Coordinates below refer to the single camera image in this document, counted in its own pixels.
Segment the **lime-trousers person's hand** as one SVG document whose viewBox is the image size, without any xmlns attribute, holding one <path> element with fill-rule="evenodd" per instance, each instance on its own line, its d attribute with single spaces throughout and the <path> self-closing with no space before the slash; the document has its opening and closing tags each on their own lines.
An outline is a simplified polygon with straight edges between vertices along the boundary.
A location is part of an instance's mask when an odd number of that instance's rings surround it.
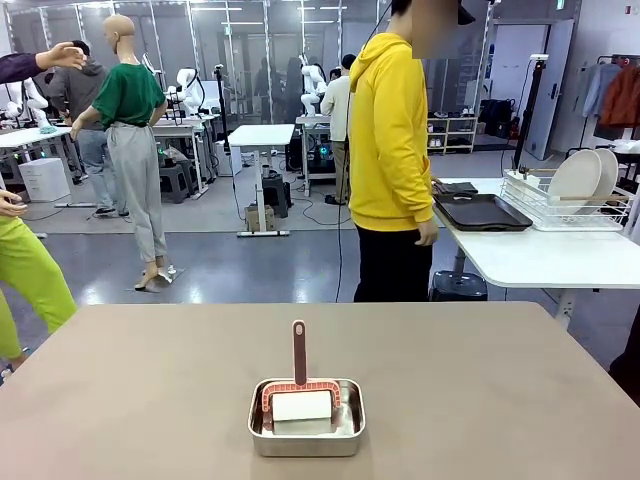
<svg viewBox="0 0 640 480">
<path fill-rule="evenodd" d="M 0 215 L 3 217 L 20 217 L 28 210 L 22 198 L 12 192 L 0 190 Z"/>
</svg>

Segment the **yellow-hoodie person's right hand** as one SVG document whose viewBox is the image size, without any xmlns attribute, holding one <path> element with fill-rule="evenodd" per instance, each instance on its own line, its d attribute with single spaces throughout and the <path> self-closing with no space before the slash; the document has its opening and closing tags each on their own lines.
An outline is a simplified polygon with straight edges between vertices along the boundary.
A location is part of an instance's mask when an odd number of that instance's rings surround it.
<svg viewBox="0 0 640 480">
<path fill-rule="evenodd" d="M 416 246 L 432 246 L 439 237 L 439 226 L 434 218 L 424 222 L 417 223 L 419 239 L 415 242 Z"/>
</svg>

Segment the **purple-sleeve person's hand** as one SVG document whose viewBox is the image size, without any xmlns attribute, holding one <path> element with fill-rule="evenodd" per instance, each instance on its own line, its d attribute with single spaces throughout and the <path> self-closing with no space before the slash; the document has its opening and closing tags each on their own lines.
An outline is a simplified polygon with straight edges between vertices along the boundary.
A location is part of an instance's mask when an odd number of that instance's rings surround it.
<svg viewBox="0 0 640 480">
<path fill-rule="evenodd" d="M 48 51 L 35 55 L 36 65 L 41 70 L 54 67 L 82 69 L 87 61 L 84 51 L 76 47 L 72 42 L 56 44 Z"/>
</svg>

